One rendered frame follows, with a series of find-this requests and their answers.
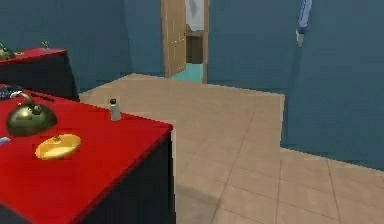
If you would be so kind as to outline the brown wooden cupboard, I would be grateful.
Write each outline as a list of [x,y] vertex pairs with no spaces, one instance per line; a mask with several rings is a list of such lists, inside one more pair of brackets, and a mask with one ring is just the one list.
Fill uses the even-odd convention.
[[203,32],[193,31],[189,25],[186,25],[186,62],[203,63]]

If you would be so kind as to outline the grey salt shaker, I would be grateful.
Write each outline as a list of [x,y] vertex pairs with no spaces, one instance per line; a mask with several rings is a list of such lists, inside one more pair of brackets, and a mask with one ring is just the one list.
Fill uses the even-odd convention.
[[116,99],[110,100],[110,117],[112,121],[121,119],[121,112]]

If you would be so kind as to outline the wooden room door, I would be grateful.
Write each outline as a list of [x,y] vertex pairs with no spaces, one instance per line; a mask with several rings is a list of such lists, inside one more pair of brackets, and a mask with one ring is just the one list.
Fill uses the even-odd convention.
[[161,0],[161,20],[165,77],[170,78],[186,67],[185,0]]

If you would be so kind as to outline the red topped black counter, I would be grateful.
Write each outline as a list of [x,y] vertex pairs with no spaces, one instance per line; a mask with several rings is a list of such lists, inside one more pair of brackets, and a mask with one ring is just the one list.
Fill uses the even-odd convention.
[[[0,145],[0,224],[176,224],[172,125],[42,93],[58,123]],[[81,138],[71,155],[35,150],[61,134]]]

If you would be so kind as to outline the yellow bowl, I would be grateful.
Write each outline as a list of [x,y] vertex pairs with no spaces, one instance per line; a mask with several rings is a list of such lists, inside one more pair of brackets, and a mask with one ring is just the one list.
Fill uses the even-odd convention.
[[56,135],[40,143],[35,156],[41,160],[62,159],[74,153],[80,145],[81,138],[77,135]]

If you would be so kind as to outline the red topped black cabinet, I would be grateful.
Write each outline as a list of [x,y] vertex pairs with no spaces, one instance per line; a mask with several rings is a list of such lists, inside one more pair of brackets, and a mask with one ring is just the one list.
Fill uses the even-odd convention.
[[66,50],[34,48],[0,59],[0,84],[78,101],[75,77]]

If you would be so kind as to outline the dark blue flat object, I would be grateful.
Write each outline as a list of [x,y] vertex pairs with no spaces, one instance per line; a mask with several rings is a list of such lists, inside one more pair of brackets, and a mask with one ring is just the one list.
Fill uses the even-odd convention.
[[20,86],[15,85],[6,85],[0,88],[0,101],[8,100],[12,93],[21,91],[22,88]]

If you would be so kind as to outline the green brass kettle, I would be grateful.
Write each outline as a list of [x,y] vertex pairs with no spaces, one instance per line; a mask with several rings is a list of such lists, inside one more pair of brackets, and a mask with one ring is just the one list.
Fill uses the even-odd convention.
[[9,60],[15,58],[15,54],[0,43],[0,60]]

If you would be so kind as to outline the blue and white wall hanging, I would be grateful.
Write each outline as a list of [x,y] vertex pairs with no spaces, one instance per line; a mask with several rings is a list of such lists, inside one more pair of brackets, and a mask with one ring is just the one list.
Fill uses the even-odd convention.
[[296,28],[296,42],[299,47],[302,47],[304,43],[304,37],[311,15],[312,4],[313,0],[301,0],[298,26]]

